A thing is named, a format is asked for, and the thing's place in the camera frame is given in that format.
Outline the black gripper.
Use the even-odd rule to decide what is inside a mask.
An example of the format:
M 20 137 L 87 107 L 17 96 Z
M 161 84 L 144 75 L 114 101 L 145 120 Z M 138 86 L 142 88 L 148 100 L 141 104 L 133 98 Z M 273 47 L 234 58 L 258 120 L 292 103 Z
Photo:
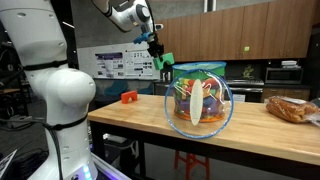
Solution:
M 158 41 L 157 36 L 154 36 L 148 43 L 148 52 L 154 58 L 160 57 L 164 53 L 164 45 Z

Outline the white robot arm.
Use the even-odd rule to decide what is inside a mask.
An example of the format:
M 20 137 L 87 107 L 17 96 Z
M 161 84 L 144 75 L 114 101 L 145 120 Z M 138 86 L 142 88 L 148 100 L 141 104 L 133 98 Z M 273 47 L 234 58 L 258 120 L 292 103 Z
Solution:
M 67 42 L 50 0 L 0 0 L 0 20 L 47 107 L 42 124 L 49 155 L 28 180 L 96 180 L 87 121 L 96 85 L 68 66 Z

